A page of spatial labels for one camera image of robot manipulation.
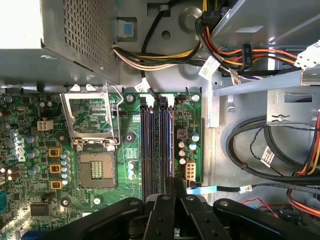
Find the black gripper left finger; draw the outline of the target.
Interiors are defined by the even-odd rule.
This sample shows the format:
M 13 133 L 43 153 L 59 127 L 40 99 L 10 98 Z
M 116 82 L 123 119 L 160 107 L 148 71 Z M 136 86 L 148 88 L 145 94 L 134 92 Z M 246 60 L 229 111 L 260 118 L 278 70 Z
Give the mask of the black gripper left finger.
M 174 178 L 165 193 L 142 202 L 129 197 L 91 213 L 45 236 L 44 240 L 172 240 L 175 224 Z

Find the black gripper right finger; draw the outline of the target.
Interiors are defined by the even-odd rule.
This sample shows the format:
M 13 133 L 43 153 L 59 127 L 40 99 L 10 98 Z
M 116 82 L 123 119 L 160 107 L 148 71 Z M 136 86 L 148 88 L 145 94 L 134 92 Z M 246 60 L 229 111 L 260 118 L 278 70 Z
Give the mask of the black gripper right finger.
M 175 196 L 191 219 L 200 240 L 318 240 L 320 235 L 234 200 L 221 198 L 213 206 L 188 194 L 175 178 Z

